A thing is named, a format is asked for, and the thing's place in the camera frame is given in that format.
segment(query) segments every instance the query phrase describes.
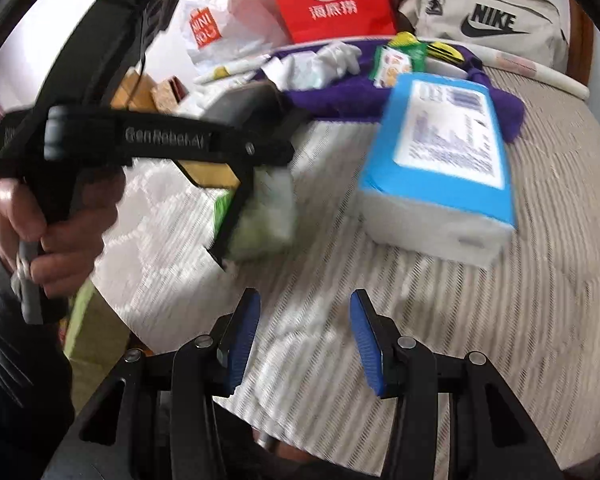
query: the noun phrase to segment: wooden bed frame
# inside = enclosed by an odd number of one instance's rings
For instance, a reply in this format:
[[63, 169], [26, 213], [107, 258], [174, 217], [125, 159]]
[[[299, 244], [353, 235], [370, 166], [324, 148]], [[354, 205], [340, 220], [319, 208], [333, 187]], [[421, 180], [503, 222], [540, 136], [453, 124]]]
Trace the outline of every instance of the wooden bed frame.
[[571, 38], [566, 74], [584, 86], [588, 86], [593, 57], [593, 22], [575, 0], [569, 0], [569, 8]]

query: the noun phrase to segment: blue box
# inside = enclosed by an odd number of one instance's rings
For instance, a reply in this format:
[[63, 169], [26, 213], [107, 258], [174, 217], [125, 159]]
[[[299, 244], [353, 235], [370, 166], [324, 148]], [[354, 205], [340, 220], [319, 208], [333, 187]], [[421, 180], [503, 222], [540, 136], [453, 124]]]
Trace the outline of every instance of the blue box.
[[365, 230], [377, 243], [490, 266], [509, 243], [515, 219], [488, 89], [401, 75], [358, 189]]

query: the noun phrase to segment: white tissue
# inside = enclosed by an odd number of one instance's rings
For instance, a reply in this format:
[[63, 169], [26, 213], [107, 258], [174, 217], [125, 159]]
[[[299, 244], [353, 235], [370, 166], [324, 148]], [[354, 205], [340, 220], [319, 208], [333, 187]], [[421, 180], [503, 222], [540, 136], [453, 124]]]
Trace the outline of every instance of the white tissue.
[[333, 41], [318, 52], [298, 52], [283, 59], [273, 58], [262, 67], [278, 90], [317, 90], [325, 88], [347, 72], [360, 73], [362, 51], [353, 45]]

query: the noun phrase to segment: black sleeve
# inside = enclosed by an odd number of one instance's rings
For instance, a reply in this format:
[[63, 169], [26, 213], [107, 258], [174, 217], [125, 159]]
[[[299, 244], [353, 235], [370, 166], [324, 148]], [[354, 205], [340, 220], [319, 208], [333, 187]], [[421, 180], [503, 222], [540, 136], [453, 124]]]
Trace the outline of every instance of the black sleeve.
[[74, 420], [71, 366], [57, 324], [24, 322], [10, 279], [0, 260], [0, 456], [39, 478]]

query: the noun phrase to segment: hand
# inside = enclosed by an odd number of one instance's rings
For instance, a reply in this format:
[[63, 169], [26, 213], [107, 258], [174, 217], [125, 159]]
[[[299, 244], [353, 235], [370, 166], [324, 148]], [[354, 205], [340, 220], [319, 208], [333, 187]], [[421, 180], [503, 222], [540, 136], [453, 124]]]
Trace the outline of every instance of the hand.
[[82, 209], [67, 221], [47, 226], [29, 188], [17, 180], [1, 180], [0, 259], [13, 272], [20, 239], [40, 240], [48, 254], [32, 261], [31, 279], [44, 288], [49, 298], [75, 294], [102, 253], [102, 234], [118, 219], [116, 204], [124, 189], [122, 170], [87, 184], [82, 190]]

